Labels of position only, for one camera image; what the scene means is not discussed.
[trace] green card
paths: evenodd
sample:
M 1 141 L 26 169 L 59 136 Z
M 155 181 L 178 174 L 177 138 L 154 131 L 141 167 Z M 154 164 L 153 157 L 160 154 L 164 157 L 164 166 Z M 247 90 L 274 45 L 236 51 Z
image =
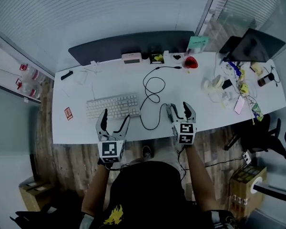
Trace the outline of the green card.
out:
M 207 36 L 191 36 L 188 48 L 202 48 L 207 45 L 209 38 Z

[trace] desk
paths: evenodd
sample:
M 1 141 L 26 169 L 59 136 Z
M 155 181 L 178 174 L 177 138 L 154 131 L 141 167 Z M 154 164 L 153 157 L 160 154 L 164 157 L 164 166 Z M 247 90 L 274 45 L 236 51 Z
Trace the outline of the desk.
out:
M 165 89 L 159 93 L 160 103 L 154 104 L 146 100 L 141 110 L 141 116 L 146 127 L 153 128 L 157 125 L 159 109 L 163 103 L 176 104 L 180 113 L 183 114 L 183 101 L 190 104 L 196 111 L 197 130 L 204 131 L 226 125 L 232 125 L 251 118 L 251 110 L 247 104 L 238 115 L 231 109 L 225 109 L 220 103 L 212 103 L 208 95 L 201 90 L 203 79 L 214 78 L 214 75 L 221 74 L 230 78 L 235 85 L 235 79 L 223 73 L 223 62 L 220 64 L 218 54 L 214 52 L 204 52 L 194 55 L 198 62 L 197 69 L 169 69 L 163 68 L 154 71 L 148 76 L 159 76 L 166 82 Z M 86 117 L 86 101 L 95 98 L 110 97 L 119 94 L 137 92 L 139 104 L 145 99 L 143 78 L 157 66 L 177 66 L 173 64 L 170 57 L 164 57 L 165 64 L 149 64 L 143 61 L 140 64 L 124 64 L 121 60 L 91 64 L 88 66 L 78 66 L 72 68 L 73 75 L 61 81 L 61 76 L 69 70 L 55 74 L 52 104 L 52 131 L 53 143 L 55 144 L 93 144 L 98 142 L 95 130 L 97 119 L 88 120 Z M 274 66 L 272 60 L 261 63 L 270 70 Z M 87 77 L 83 85 L 76 80 L 80 78 L 80 72 L 87 71 Z M 267 114 L 275 110 L 286 107 L 286 100 L 281 83 L 276 87 L 275 82 L 270 82 L 263 87 L 257 85 L 257 76 L 250 69 L 246 69 L 246 77 L 250 82 L 250 89 L 256 91 L 255 98 L 263 112 Z M 163 86 L 161 81 L 152 79 L 149 88 L 152 91 L 160 90 Z M 67 120 L 64 110 L 69 107 L 73 118 Z M 107 130 L 112 132 L 118 130 L 123 119 L 108 120 Z M 172 136 L 172 125 L 167 118 L 165 108 L 161 111 L 161 121 L 153 131 L 143 128 L 140 118 L 131 118 L 127 132 L 127 141 L 138 141 Z

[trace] hand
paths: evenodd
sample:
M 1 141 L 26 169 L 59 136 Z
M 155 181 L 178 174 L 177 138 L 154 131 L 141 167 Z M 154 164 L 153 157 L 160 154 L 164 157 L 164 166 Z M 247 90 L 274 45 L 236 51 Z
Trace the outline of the hand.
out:
M 110 169 L 113 166 L 113 163 L 104 163 L 101 158 L 99 158 L 99 161 L 97 162 L 97 164 L 101 166 L 105 166 L 108 169 Z

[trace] black chair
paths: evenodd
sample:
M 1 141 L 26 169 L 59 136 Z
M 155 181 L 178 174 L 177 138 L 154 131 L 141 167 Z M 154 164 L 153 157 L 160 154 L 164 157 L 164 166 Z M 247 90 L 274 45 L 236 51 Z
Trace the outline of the black chair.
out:
M 264 115 L 261 122 L 255 121 L 255 125 L 252 124 L 252 120 L 236 124 L 236 135 L 232 141 L 225 146 L 225 150 L 229 150 L 240 138 L 240 143 L 244 152 L 268 152 L 268 149 L 272 149 L 283 155 L 286 159 L 286 150 L 278 139 L 281 129 L 281 120 L 277 120 L 275 129 L 269 131 L 269 127 L 270 115 L 268 114 Z

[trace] black monitor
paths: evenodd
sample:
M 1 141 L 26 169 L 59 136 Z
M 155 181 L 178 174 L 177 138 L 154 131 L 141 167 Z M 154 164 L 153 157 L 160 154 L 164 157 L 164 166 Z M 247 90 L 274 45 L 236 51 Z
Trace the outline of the black monitor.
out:
M 225 62 L 267 62 L 285 42 L 261 31 L 248 29 L 240 42 L 224 58 Z
M 103 62 L 120 59 L 122 54 L 140 52 L 148 58 L 150 53 L 186 52 L 193 31 L 153 31 L 109 37 L 69 48 L 69 53 L 81 65 L 91 61 Z

